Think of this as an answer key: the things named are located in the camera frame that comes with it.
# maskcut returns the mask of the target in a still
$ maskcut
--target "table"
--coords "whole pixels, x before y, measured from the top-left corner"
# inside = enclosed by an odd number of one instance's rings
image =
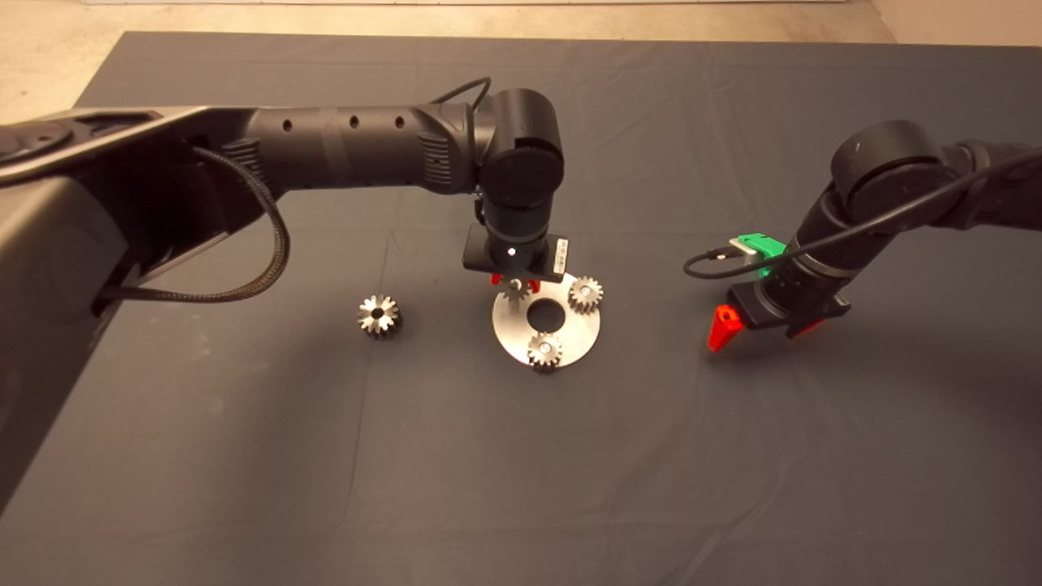
[[[1042,143],[1036,49],[128,33],[80,105],[390,104],[480,75],[554,103],[552,228],[606,295],[549,376],[460,266],[467,197],[295,193],[265,295],[127,303],[0,519],[10,584],[1038,584],[1039,235],[922,229],[796,343],[704,348],[726,286],[680,272],[787,239],[833,151],[908,118]],[[238,285],[258,222],[162,277]],[[394,295],[390,343],[357,302]]]

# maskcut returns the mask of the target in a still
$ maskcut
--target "metal gear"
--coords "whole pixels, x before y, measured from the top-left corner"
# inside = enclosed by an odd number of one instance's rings
[[[604,298],[604,288],[594,278],[580,276],[568,290],[568,303],[578,313],[590,313]]]
[[[528,342],[528,364],[536,370],[552,370],[561,362],[561,340],[540,332]]]
[[[499,285],[499,290],[511,301],[520,301],[531,293],[528,282],[521,278],[504,278]]]
[[[383,338],[401,326],[401,309],[387,295],[372,295],[358,306],[358,326],[374,338]]]

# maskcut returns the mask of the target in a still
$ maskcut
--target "plate hole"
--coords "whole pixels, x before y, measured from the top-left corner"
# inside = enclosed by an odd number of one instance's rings
[[[565,324],[565,309],[553,299],[539,299],[528,308],[528,325],[537,332],[553,333]]]

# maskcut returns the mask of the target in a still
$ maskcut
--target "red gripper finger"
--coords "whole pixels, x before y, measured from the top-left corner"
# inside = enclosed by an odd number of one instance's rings
[[[716,312],[713,314],[713,327],[710,328],[710,349],[714,352],[720,351],[744,327],[745,324],[738,317],[735,308],[717,306]]]

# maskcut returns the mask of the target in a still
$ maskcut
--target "floor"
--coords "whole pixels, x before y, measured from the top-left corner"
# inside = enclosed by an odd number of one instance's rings
[[[323,6],[0,0],[0,23],[4,26],[0,35],[0,124],[70,107],[125,30],[1042,44],[1042,33],[1037,32],[1042,30],[1042,3],[993,3],[847,0],[813,4]],[[978,26],[982,22],[987,26]]]

